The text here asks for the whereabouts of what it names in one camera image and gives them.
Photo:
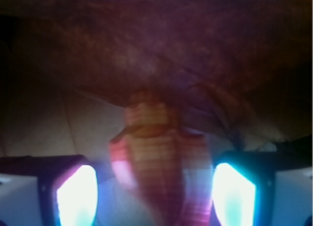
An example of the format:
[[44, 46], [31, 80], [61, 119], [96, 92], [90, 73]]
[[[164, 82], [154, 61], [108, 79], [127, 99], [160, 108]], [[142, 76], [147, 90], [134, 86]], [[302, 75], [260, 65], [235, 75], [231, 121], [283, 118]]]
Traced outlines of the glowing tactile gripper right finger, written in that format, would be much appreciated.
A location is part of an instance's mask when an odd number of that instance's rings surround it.
[[215, 165], [212, 197], [222, 226], [311, 226], [311, 155], [227, 151]]

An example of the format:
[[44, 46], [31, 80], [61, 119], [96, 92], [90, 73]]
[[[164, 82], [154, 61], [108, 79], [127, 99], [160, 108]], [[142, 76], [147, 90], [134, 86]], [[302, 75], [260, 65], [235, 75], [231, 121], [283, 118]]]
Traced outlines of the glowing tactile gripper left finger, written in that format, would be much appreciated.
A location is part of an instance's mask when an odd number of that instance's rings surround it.
[[91, 226], [97, 173], [83, 155], [2, 157], [2, 226]]

